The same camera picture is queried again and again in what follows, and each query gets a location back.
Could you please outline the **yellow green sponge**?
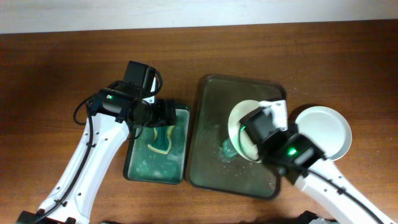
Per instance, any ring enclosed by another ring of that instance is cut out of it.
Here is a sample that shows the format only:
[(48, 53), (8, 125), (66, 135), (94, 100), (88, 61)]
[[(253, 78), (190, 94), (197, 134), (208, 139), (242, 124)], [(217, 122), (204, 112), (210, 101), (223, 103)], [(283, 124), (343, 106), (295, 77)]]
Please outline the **yellow green sponge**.
[(153, 128), (154, 139), (147, 147), (159, 154), (168, 154), (172, 147), (172, 132), (175, 126), (161, 126)]

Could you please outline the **white plate green scribble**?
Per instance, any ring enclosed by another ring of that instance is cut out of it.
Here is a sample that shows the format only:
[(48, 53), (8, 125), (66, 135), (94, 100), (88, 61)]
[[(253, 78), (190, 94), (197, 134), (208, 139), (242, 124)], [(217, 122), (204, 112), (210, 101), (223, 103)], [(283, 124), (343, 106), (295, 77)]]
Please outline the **white plate green scribble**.
[(303, 110), (295, 120), (300, 134), (311, 139), (326, 157), (336, 161), (350, 149), (352, 131), (347, 120), (326, 106), (312, 106)]

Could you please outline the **white plate green stain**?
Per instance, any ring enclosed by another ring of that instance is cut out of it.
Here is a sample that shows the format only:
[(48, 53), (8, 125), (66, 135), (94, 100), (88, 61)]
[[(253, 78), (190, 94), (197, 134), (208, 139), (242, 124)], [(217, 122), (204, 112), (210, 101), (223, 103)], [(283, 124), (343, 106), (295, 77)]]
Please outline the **white plate green stain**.
[(246, 160), (249, 160), (251, 162), (261, 161), (258, 156), (257, 146), (251, 141), (246, 132), (247, 126), (241, 124), (240, 120), (257, 108), (262, 108), (263, 110), (266, 109), (267, 112), (271, 112), (270, 107), (273, 105), (274, 104), (270, 101), (244, 100), (234, 106), (229, 114), (229, 138), (238, 154)]

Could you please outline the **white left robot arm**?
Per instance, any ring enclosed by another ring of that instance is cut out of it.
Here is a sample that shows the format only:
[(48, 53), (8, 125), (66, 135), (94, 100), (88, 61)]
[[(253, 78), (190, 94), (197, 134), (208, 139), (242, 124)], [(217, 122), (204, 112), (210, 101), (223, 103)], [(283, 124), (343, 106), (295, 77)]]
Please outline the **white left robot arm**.
[(85, 129), (67, 168), (39, 209), (21, 212), (17, 222), (89, 223), (96, 194), (122, 144), (139, 138), (144, 128), (177, 122), (171, 102), (154, 100), (162, 85), (159, 78), (138, 85), (118, 80), (83, 100)]

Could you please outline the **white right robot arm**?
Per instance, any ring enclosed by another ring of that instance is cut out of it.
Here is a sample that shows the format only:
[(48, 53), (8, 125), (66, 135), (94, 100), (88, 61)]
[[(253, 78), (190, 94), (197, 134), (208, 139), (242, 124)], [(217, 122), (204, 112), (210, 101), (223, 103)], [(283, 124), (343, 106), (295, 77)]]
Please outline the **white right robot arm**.
[(286, 177), (338, 223), (393, 223), (334, 163), (352, 142), (351, 128), (339, 112), (313, 106), (288, 123), (283, 101), (254, 101), (232, 110), (228, 132), (242, 157)]

